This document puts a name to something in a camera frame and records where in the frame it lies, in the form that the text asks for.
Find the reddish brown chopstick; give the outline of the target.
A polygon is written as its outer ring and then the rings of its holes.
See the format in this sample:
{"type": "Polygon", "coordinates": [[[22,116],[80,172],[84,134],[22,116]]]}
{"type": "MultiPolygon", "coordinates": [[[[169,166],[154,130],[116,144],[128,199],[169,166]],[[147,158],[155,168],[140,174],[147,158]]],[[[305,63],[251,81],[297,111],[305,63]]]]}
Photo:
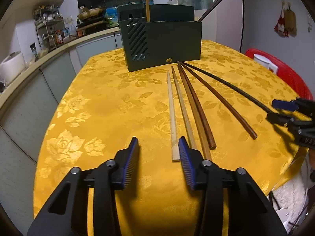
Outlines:
{"type": "Polygon", "coordinates": [[[214,96],[218,100],[221,101],[223,105],[233,114],[233,116],[239,121],[239,123],[243,126],[243,128],[247,131],[247,133],[252,137],[253,140],[257,139],[258,135],[254,131],[254,129],[247,123],[245,118],[243,118],[240,113],[233,108],[233,106],[222,96],[220,95],[209,83],[207,83],[204,79],[202,79],[197,73],[193,72],[188,66],[184,65],[182,62],[178,62],[178,64],[184,67],[189,73],[191,73],[198,81],[200,81],[207,89],[212,92],[214,96]]]}

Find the black chopstick pair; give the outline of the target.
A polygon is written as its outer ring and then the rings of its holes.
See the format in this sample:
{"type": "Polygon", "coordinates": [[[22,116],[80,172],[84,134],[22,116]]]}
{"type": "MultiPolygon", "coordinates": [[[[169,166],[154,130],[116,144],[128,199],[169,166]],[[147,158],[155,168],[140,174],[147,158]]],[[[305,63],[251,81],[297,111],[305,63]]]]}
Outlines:
{"type": "Polygon", "coordinates": [[[247,98],[248,100],[250,100],[252,103],[254,103],[255,105],[257,105],[258,107],[260,107],[261,109],[263,109],[266,113],[272,112],[272,110],[270,108],[268,108],[266,105],[264,105],[262,102],[260,102],[259,100],[255,99],[253,96],[249,95],[248,93],[246,93],[245,91],[241,90],[240,88],[236,87],[235,85],[221,79],[218,76],[215,76],[214,74],[211,74],[203,69],[200,69],[194,65],[190,65],[186,62],[182,63],[184,66],[189,67],[190,69],[194,69],[206,76],[211,77],[212,79],[217,80],[218,82],[224,84],[225,86],[233,89],[234,91],[236,91],[237,93],[241,94],[242,96],[244,96],[245,98],[247,98]]]}
{"type": "Polygon", "coordinates": [[[198,19],[198,22],[202,22],[222,1],[223,0],[215,0],[213,4],[198,19]]]}

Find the light bamboo chopstick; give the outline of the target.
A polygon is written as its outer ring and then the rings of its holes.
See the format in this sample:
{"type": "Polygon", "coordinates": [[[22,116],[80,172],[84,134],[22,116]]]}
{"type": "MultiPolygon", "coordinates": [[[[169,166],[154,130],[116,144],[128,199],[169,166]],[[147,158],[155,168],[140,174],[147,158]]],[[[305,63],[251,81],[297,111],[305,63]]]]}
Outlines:
{"type": "Polygon", "coordinates": [[[180,154],[179,154],[179,148],[178,148],[178,143],[177,143],[175,108],[174,108],[174,103],[173,103],[172,85],[171,85],[171,78],[170,78],[169,72],[167,72],[167,84],[168,84],[169,113],[170,113],[172,161],[179,162],[180,154]]]}

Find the tan bamboo chopstick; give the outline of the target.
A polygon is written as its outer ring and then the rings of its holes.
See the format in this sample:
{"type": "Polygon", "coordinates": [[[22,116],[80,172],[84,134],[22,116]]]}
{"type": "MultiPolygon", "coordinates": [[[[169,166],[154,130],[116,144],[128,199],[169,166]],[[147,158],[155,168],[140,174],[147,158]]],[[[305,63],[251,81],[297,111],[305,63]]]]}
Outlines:
{"type": "Polygon", "coordinates": [[[149,0],[145,0],[146,2],[146,20],[147,22],[150,22],[150,10],[149,10],[149,0]]]}

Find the dark brown chopstick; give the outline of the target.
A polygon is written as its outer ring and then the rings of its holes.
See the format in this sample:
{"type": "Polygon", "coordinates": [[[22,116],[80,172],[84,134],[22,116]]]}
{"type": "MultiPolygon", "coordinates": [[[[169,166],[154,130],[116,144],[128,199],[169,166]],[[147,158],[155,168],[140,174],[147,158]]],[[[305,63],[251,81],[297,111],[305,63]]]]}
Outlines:
{"type": "Polygon", "coordinates": [[[185,88],[188,100],[191,105],[191,109],[192,109],[195,123],[197,126],[197,131],[199,133],[202,149],[203,151],[205,151],[206,148],[208,148],[208,150],[214,150],[217,147],[216,142],[215,142],[213,133],[210,129],[207,117],[197,97],[197,94],[179,61],[177,62],[177,65],[178,65],[178,71],[180,73],[182,82],[184,84],[184,88],[185,88]]]}

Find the red plastic stool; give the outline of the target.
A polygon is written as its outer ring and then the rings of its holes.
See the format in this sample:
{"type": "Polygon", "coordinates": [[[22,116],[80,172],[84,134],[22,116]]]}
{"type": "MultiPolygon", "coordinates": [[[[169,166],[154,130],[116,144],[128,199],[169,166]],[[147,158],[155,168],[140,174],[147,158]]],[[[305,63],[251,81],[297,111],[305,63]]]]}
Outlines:
{"type": "Polygon", "coordinates": [[[277,76],[279,78],[286,82],[301,98],[313,100],[313,95],[304,80],[286,63],[271,54],[254,48],[248,49],[245,55],[251,59],[254,58],[254,55],[262,55],[264,58],[269,59],[278,67],[277,76]]]}

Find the white plastic jug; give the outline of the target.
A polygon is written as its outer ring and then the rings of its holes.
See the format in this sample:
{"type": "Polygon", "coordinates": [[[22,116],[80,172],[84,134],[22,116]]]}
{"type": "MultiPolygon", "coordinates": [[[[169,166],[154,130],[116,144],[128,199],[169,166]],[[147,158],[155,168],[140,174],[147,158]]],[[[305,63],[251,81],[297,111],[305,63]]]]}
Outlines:
{"type": "Polygon", "coordinates": [[[278,73],[278,66],[275,65],[271,60],[268,58],[259,55],[259,54],[254,54],[253,60],[274,73],[275,75],[278,73]]]}

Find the red hanging cloth ornament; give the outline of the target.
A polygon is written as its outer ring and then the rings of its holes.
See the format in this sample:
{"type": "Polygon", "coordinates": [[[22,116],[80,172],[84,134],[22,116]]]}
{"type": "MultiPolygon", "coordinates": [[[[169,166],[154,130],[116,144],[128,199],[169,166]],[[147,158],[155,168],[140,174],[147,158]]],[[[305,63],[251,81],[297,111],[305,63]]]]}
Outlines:
{"type": "Polygon", "coordinates": [[[285,1],[281,1],[282,7],[281,7],[281,13],[279,16],[279,19],[277,21],[277,24],[274,27],[275,32],[281,36],[281,37],[288,37],[288,31],[285,29],[285,21],[284,21],[284,5],[285,1]]]}

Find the hanging wooden board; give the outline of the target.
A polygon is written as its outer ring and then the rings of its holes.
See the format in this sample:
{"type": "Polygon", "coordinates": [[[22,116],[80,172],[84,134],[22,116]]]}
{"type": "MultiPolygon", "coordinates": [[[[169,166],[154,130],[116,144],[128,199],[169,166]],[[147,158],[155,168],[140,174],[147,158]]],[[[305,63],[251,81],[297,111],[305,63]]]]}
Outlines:
{"type": "Polygon", "coordinates": [[[291,10],[291,4],[287,3],[287,9],[284,11],[284,27],[291,36],[296,36],[297,26],[296,26],[296,16],[291,10]]]}

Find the lower counter cabinets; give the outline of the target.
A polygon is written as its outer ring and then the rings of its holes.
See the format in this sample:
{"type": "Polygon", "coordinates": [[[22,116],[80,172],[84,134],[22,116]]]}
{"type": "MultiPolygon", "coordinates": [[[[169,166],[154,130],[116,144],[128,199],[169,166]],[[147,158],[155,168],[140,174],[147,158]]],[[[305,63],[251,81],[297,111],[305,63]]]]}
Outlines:
{"type": "Polygon", "coordinates": [[[1,93],[1,235],[26,235],[31,226],[39,151],[71,82],[92,56],[121,47],[117,29],[82,37],[29,66],[1,93]]]}

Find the dark green utensil holder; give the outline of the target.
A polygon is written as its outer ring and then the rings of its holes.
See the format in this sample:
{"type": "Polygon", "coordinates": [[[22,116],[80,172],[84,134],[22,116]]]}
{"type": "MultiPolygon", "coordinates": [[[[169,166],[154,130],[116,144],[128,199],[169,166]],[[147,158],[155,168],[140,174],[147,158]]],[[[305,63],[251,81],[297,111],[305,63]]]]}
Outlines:
{"type": "Polygon", "coordinates": [[[129,71],[201,58],[202,24],[192,6],[122,5],[118,23],[129,71]]]}

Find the white rice cooker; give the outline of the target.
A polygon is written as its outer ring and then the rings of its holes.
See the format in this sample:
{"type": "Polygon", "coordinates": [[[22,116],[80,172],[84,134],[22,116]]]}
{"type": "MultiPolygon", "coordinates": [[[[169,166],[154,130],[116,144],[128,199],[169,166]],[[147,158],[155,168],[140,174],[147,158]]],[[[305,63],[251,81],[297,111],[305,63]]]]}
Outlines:
{"type": "Polygon", "coordinates": [[[22,52],[11,53],[1,63],[1,82],[9,85],[25,68],[26,63],[22,52]]]}

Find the pepper grinder bottle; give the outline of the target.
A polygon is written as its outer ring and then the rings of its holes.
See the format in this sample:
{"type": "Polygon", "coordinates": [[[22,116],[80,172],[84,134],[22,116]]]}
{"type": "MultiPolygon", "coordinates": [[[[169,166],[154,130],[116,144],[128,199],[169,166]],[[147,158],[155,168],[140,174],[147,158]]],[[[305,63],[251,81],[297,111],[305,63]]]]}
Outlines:
{"type": "Polygon", "coordinates": [[[30,45],[30,49],[31,49],[32,54],[33,54],[33,56],[34,56],[34,58],[35,58],[35,61],[37,61],[37,60],[39,59],[39,57],[38,57],[38,53],[37,53],[37,50],[36,50],[36,44],[35,44],[35,43],[32,43],[32,44],[30,45]]]}

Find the metal spice rack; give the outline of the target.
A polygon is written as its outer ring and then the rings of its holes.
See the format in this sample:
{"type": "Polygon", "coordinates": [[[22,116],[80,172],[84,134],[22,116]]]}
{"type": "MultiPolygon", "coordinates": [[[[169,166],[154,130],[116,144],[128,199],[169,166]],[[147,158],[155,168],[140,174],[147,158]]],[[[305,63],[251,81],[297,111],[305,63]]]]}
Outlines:
{"type": "Polygon", "coordinates": [[[54,4],[40,5],[33,10],[32,15],[40,47],[49,52],[60,47],[65,25],[59,7],[54,4]]]}

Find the clay pot on stove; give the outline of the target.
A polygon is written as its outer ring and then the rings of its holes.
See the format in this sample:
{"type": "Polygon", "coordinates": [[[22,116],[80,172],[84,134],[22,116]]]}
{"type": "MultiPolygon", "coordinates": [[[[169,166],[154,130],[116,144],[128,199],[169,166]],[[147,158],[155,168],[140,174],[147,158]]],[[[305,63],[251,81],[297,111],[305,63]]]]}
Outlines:
{"type": "Polygon", "coordinates": [[[84,5],[81,6],[80,9],[81,9],[82,12],[77,15],[77,18],[80,21],[84,21],[87,18],[94,17],[94,16],[97,16],[99,14],[102,14],[106,10],[105,7],[96,7],[96,8],[93,8],[93,9],[88,9],[84,5]]]}

